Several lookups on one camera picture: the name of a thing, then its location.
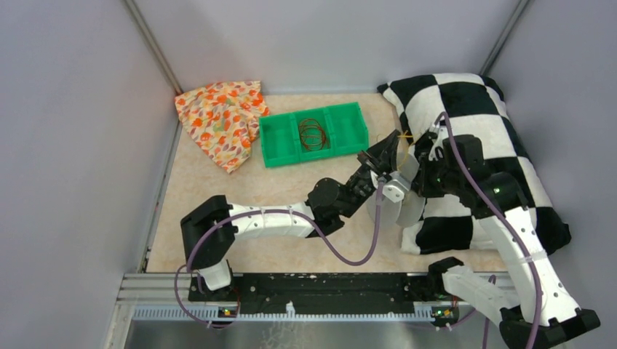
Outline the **white perforated cable spool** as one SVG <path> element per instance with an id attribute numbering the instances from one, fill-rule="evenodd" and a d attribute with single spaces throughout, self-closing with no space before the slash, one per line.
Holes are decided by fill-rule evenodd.
<path id="1" fill-rule="evenodd" d="M 403 177 L 409 182 L 415 179 L 419 163 L 412 155 L 412 147 L 406 151 L 397 153 L 397 166 L 391 174 L 393 177 Z M 381 200 L 378 201 L 378 193 L 374 192 L 366 201 L 365 206 L 370 219 L 378 227 L 379 234 L 393 227 L 409 228 L 416 224 L 424 211 L 426 199 L 420 197 L 410 187 L 410 192 L 399 203 L 393 203 L 381 192 Z"/>

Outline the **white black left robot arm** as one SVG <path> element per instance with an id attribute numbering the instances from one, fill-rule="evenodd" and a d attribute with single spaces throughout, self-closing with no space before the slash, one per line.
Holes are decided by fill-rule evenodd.
<path id="1" fill-rule="evenodd" d="M 343 257 L 327 240 L 344 226 L 372 195 L 382 196 L 386 183 L 397 169 L 397 149 L 401 132 L 360 151 L 359 168 L 346 183 L 330 177 L 319 180 L 306 200 L 284 206 L 242 206 L 226 196 L 208 198 L 180 221 L 186 271 L 197 274 L 199 286 L 215 300 L 225 300 L 233 292 L 231 267 L 225 259 L 235 241 L 249 238 L 287 236 L 321 238 L 330 251 L 347 265 L 365 264 L 373 255 L 378 233 L 374 232 L 369 251 L 359 261 Z"/>

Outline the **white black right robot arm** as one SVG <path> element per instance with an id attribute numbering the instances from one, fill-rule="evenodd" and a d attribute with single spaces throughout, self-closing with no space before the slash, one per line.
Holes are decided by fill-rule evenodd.
<path id="1" fill-rule="evenodd" d="M 492 321 L 509 348 L 553 348 L 600 326 L 597 313 L 568 293 L 533 227 L 517 180 L 491 172 L 482 143 L 473 135 L 426 132 L 415 146 L 419 169 L 412 189 L 424 198 L 456 196 L 492 240 L 516 291 L 510 300 L 460 260 L 429 266 L 428 293 L 467 301 Z"/>

